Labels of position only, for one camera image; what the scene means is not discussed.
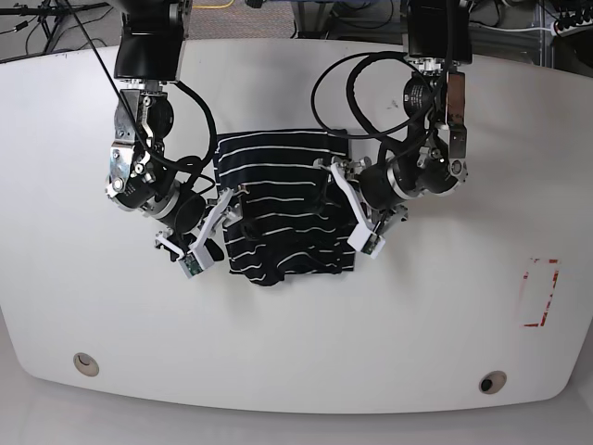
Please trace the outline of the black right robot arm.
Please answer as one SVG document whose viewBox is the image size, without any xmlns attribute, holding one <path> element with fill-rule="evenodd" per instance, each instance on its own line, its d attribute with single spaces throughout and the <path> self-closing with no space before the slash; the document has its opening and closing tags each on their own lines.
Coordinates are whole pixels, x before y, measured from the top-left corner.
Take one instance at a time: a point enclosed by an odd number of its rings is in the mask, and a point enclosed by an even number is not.
<svg viewBox="0 0 593 445">
<path fill-rule="evenodd" d="M 155 247 L 170 254 L 188 277 L 222 261 L 213 236 L 220 226 L 242 217 L 245 189 L 224 188 L 214 199 L 196 191 L 197 180 L 213 160 L 217 131 L 204 99 L 180 80 L 190 1 L 122 1 L 122 34 L 114 77 L 128 83 L 115 91 L 115 136 L 110 148 L 107 197 L 126 211 L 139 210 L 163 224 Z M 174 122 L 164 90 L 172 83 L 198 104 L 208 127 L 204 156 L 171 160 L 164 139 Z"/>
</svg>

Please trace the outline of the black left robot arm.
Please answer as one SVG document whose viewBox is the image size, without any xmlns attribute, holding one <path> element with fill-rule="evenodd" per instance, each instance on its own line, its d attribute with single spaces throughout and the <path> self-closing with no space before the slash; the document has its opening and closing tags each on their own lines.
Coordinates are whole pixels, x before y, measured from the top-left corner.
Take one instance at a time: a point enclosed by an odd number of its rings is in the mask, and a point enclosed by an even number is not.
<svg viewBox="0 0 593 445">
<path fill-rule="evenodd" d="M 385 245 L 390 226 L 407 219 L 406 202 L 425 195 L 450 195 L 468 176 L 465 75 L 459 67 L 473 59 L 470 4 L 409 1 L 404 14 L 404 51 L 357 54 L 358 64 L 346 82 L 348 108 L 364 131 L 359 138 L 378 141 L 377 158 L 314 162 L 316 168 L 328 171 L 353 211 L 356 224 L 348 244 L 372 258 Z M 380 131 L 364 115 L 355 83 L 365 69 L 387 60 L 411 70 L 402 92 L 407 118 Z"/>
</svg>

